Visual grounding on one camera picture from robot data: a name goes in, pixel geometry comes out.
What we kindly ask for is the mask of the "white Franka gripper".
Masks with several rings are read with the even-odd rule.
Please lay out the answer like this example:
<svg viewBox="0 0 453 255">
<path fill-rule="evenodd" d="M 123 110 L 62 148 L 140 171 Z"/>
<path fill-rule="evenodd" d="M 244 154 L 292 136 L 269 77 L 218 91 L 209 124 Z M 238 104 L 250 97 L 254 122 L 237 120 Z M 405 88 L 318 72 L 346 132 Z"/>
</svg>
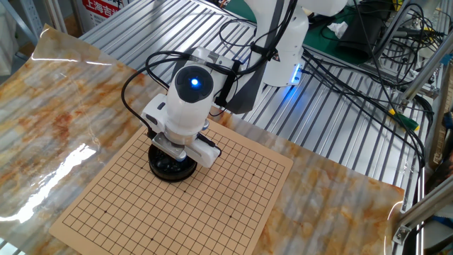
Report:
<svg viewBox="0 0 453 255">
<path fill-rule="evenodd" d="M 221 150 L 202 132 L 209 127 L 209 106 L 203 102 L 171 101 L 158 94 L 142 111 L 142 117 L 156 133 L 152 143 L 162 152 L 181 162 L 192 159 L 210 168 Z"/>
</svg>

